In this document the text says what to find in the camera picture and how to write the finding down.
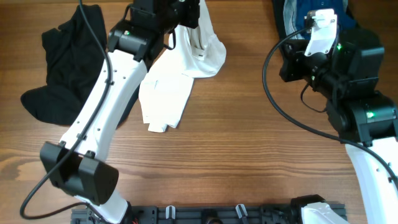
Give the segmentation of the white t-shirt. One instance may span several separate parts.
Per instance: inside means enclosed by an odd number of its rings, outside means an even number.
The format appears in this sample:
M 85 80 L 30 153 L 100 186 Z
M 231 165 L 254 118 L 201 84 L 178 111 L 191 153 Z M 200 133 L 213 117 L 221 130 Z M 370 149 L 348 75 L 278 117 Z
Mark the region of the white t-shirt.
M 148 130 L 163 133 L 176 128 L 196 78 L 210 78 L 226 60 L 226 47 L 215 34 L 205 0 L 200 0 L 195 29 L 177 26 L 173 50 L 166 50 L 141 82 L 139 101 Z

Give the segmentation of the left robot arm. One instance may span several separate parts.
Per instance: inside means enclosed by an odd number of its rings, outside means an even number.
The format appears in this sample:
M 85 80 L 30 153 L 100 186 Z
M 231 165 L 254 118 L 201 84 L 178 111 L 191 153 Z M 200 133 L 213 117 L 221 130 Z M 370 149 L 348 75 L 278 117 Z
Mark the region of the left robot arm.
M 127 223 L 130 204 L 116 190 L 117 169 L 107 165 L 114 132 L 130 99 L 177 26 L 196 28 L 200 0 L 134 1 L 111 29 L 102 72 L 70 129 L 46 142 L 40 159 L 45 178 L 76 197 L 103 223 Z

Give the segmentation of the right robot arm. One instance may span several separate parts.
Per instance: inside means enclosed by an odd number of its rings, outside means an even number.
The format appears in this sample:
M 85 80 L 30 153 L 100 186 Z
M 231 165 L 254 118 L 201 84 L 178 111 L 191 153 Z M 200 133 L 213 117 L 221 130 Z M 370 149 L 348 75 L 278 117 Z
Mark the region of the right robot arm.
M 280 45 L 285 82 L 305 80 L 326 99 L 358 178 L 368 223 L 397 223 L 397 105 L 376 90 L 384 47 L 372 31 L 344 30 L 332 48 L 307 52 L 307 40 Z

